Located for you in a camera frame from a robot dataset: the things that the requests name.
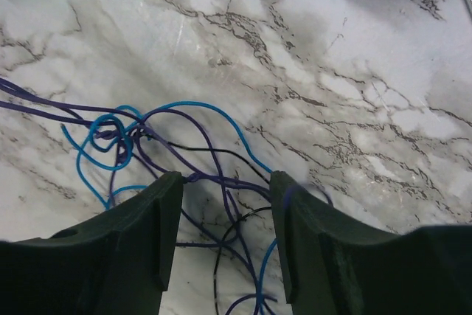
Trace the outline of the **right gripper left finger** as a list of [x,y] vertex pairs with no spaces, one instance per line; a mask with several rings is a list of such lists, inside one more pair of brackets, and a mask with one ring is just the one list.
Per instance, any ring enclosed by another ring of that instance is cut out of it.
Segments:
[[165,173],[50,238],[2,242],[1,312],[157,314],[169,286],[183,187],[180,173]]

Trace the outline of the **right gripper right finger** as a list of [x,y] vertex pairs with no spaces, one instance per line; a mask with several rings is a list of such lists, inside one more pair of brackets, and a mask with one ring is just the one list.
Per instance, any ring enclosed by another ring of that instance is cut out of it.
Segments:
[[376,229],[311,195],[287,173],[270,179],[285,288],[295,314],[469,314],[471,227]]

